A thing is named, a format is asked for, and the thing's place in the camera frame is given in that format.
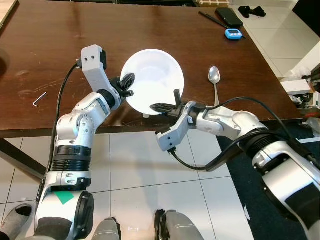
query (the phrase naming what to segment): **wooden table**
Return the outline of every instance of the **wooden table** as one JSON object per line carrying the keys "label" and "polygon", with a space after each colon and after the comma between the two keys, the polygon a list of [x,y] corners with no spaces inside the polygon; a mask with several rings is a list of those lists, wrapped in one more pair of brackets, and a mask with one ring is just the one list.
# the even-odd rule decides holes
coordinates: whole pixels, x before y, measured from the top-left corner
{"label": "wooden table", "polygon": [[[109,77],[119,76],[134,53],[160,49],[182,68],[183,101],[213,105],[208,70],[217,66],[221,103],[238,96],[254,97],[281,119],[298,119],[297,109],[246,30],[241,31],[247,39],[227,40],[225,29],[199,11],[214,15],[215,9],[19,0],[0,32],[0,138],[51,134],[61,82],[81,49],[92,44],[107,52]],[[82,71],[74,71],[63,94],[61,115],[91,91]],[[44,92],[46,96],[34,107]],[[248,101],[228,107],[252,112],[262,121],[273,119]],[[167,124],[163,116],[143,119],[125,103],[98,131],[150,131]]]}

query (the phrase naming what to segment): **white floor tile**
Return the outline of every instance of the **white floor tile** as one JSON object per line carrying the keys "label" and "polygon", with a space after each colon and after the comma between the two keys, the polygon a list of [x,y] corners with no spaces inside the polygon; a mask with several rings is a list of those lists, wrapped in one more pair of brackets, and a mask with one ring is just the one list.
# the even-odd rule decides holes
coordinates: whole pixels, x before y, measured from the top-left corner
{"label": "white floor tile", "polygon": [[269,59],[270,57],[268,56],[268,54],[266,53],[266,51],[263,49],[263,47],[260,45],[260,43],[258,42],[258,40],[256,39],[256,37],[254,36],[254,34],[250,31],[250,29],[246,29],[246,31],[248,32],[248,34],[250,35],[252,41],[254,42],[254,44],[256,45],[256,47],[259,49],[260,53],[262,54],[262,56],[264,57],[264,59]]}
{"label": "white floor tile", "polygon": [[2,223],[2,218],[3,218],[3,216],[4,216],[5,206],[6,206],[5,203],[0,204],[0,224]]}
{"label": "white floor tile", "polygon": [[[237,16],[240,20],[245,24],[245,27],[248,29],[284,29],[285,27],[282,25],[282,22],[274,15],[272,11],[269,10],[268,7],[262,7],[266,16],[256,16],[250,14],[249,18],[245,18],[239,12],[240,6],[233,6],[233,10],[236,12]],[[257,6],[250,6],[250,9],[253,10]]]}
{"label": "white floor tile", "polygon": [[231,177],[201,180],[217,240],[254,240]]}
{"label": "white floor tile", "polygon": [[[163,152],[155,132],[114,133],[111,145],[111,189],[198,180],[198,173]],[[177,154],[195,165],[188,138],[177,146]]]}
{"label": "white floor tile", "polygon": [[308,52],[287,29],[250,29],[270,59],[301,59]]}
{"label": "white floor tile", "polygon": [[320,41],[320,37],[310,28],[288,29],[288,31],[303,45],[307,53]]}
{"label": "white floor tile", "polygon": [[268,7],[286,29],[308,29],[308,25],[301,20],[292,10],[286,7]]}
{"label": "white floor tile", "polygon": [[205,240],[215,235],[199,181],[111,191],[111,215],[121,224],[123,240],[154,239],[158,209],[185,214]]}
{"label": "white floor tile", "polygon": [[272,59],[272,62],[282,76],[285,76],[285,74],[293,69],[300,61],[301,59]]}
{"label": "white floor tile", "polygon": [[272,69],[274,75],[277,78],[282,78],[283,74],[278,70],[278,68],[276,67],[276,65],[272,62],[271,59],[266,59],[266,62],[269,64],[270,68]]}
{"label": "white floor tile", "polygon": [[91,186],[87,188],[90,193],[110,190],[110,135],[97,134],[94,136],[91,153],[90,172]]}
{"label": "white floor tile", "polygon": [[[22,138],[7,138],[5,140],[20,149]],[[14,170],[15,167],[0,158],[0,204],[5,204],[7,202]]]}
{"label": "white floor tile", "polygon": [[35,209],[36,209],[36,201],[24,201],[24,202],[13,202],[7,203],[5,207],[5,212],[3,216],[3,220],[6,216],[12,211],[12,209],[16,208],[21,204],[30,204],[32,206],[32,213],[28,221],[21,228],[21,233],[17,236],[16,240],[23,240],[26,237],[33,236],[35,234]]}
{"label": "white floor tile", "polygon": [[[47,167],[51,137],[25,137],[21,150],[34,160]],[[34,181],[16,169],[9,193],[8,203],[35,200],[39,182]]]}
{"label": "white floor tile", "polygon": [[[94,212],[93,212],[93,227],[90,235],[86,238],[86,240],[91,240],[92,236],[101,221],[110,217],[110,193],[109,192],[99,192],[93,193],[94,197]],[[28,222],[23,226],[21,233],[16,238],[16,240],[23,240],[26,237],[31,237],[35,234],[35,201],[25,201],[25,202],[14,202],[8,203],[5,208],[5,213],[3,219],[7,216],[7,214],[17,207],[20,204],[30,204],[32,205],[32,214]]]}
{"label": "white floor tile", "polygon": [[[189,130],[188,138],[195,164],[200,167],[208,164],[221,153],[217,137],[199,130]],[[229,177],[230,172],[226,164],[212,172],[199,171],[200,179]]]}

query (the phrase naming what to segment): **white bowl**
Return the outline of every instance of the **white bowl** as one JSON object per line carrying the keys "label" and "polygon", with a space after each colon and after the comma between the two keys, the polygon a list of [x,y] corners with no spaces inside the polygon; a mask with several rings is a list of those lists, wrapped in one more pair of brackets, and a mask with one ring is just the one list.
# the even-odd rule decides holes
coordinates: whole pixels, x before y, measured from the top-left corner
{"label": "white bowl", "polygon": [[126,61],[121,72],[121,79],[126,74],[135,74],[130,90],[133,96],[126,101],[132,108],[147,115],[159,115],[150,108],[152,104],[175,105],[174,90],[184,91],[184,74],[179,63],[165,51],[146,49],[135,53]]}

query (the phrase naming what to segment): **smartphone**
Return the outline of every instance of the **smartphone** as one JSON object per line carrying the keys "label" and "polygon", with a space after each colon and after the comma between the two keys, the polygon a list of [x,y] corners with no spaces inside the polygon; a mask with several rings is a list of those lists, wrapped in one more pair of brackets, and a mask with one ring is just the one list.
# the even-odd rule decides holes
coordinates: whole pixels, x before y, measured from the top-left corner
{"label": "smartphone", "polygon": [[237,17],[237,15],[228,7],[219,7],[215,10],[218,15],[231,28],[239,28],[244,23]]}

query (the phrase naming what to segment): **metal spoon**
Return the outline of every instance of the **metal spoon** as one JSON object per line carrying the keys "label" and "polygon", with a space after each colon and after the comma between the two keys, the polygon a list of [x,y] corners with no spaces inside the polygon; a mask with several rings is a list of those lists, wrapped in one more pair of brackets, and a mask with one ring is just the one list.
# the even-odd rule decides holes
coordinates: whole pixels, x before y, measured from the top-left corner
{"label": "metal spoon", "polygon": [[216,66],[212,66],[208,75],[209,81],[214,85],[214,106],[219,105],[218,91],[216,84],[220,82],[220,72]]}

